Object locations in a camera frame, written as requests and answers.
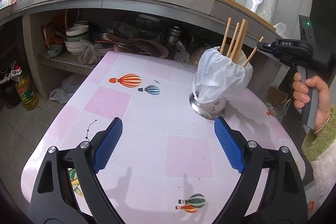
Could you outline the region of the green sleeve forearm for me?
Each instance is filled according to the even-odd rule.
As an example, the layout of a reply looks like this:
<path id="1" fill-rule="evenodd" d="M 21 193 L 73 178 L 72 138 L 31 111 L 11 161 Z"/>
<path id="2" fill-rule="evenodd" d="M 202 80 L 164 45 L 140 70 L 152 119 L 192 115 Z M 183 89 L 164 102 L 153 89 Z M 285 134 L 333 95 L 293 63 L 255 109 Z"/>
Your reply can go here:
<path id="1" fill-rule="evenodd" d="M 315 134 L 310 130 L 302 142 L 302 151 L 313 169 L 319 204 L 327 199 L 335 186 L 335 115 L 331 114 L 327 124 Z"/>

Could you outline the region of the person right hand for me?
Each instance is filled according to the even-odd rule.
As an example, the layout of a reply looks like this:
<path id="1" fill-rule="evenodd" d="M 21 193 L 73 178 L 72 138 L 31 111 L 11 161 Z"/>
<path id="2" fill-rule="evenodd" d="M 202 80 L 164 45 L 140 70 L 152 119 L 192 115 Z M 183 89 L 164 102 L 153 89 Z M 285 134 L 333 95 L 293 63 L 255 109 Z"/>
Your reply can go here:
<path id="1" fill-rule="evenodd" d="M 309 88 L 316 88 L 319 91 L 318 110 L 314 129 L 315 134 L 319 136 L 331 117 L 329 87 L 319 76 L 313 76 L 312 78 L 307 79 L 305 83 L 301 83 L 301 75 L 297 72 L 294 74 L 293 79 L 294 106 L 297 110 L 301 110 L 308 102 L 310 102 L 310 97 L 308 96 Z"/>

